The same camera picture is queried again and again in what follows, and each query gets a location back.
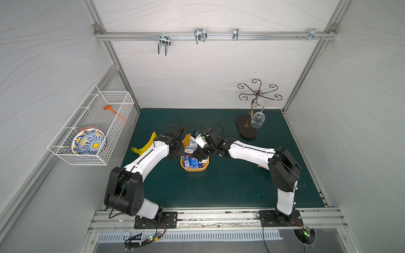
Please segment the yellow plastic storage box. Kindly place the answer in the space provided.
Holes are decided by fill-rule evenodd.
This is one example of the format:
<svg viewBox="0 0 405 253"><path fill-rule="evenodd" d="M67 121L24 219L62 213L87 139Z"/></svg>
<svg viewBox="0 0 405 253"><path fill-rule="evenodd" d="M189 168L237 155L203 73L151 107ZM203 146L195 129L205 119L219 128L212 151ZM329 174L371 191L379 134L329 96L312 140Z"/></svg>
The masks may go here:
<svg viewBox="0 0 405 253"><path fill-rule="evenodd" d="M190 141L191 141L191 134L188 134L184 137L182 141L183 149L184 150L191 150L191 147L189 146ZM187 172L202 172L206 170L206 168L209 165L209 158L198 161L197 158L195 158L191 153L184 153L182 156L180 156L180 165L182 168L187 171Z"/></svg>

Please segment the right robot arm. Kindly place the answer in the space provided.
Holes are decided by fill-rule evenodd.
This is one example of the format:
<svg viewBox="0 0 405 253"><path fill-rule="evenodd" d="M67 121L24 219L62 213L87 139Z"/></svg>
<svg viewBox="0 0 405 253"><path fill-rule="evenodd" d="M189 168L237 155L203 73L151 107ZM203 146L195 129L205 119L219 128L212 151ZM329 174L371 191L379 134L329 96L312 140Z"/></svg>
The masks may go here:
<svg viewBox="0 0 405 253"><path fill-rule="evenodd" d="M233 138L215 138L213 135L191 135L198 145L194 156L200 161L210 154L239 159L256 164L269 171L273 185L277 188L275 218L284 222L292 220L295 211L295 192L302 168L287 148L261 148L245 144Z"/></svg>

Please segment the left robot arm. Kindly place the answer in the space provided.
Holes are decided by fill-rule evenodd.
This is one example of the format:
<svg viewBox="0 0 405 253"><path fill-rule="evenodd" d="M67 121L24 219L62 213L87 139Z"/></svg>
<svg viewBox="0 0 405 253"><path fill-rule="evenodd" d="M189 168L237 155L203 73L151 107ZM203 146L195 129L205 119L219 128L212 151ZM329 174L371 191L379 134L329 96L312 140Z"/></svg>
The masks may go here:
<svg viewBox="0 0 405 253"><path fill-rule="evenodd" d="M104 196L104 205L129 216L155 219L160 206L144 195L144 181L155 166L168 156L176 156L180 137L158 135L151 146L123 168L112 169Z"/></svg>

